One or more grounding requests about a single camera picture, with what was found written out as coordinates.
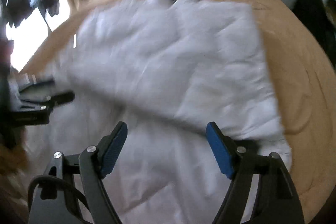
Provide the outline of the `person's left hand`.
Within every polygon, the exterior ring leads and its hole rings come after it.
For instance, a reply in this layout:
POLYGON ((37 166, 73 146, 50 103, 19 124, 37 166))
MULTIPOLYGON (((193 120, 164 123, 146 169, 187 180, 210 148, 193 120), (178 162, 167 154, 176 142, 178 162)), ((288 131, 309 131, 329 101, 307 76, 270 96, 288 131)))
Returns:
POLYGON ((27 169, 29 160, 24 148, 25 136, 25 127, 1 130, 1 176, 27 169))

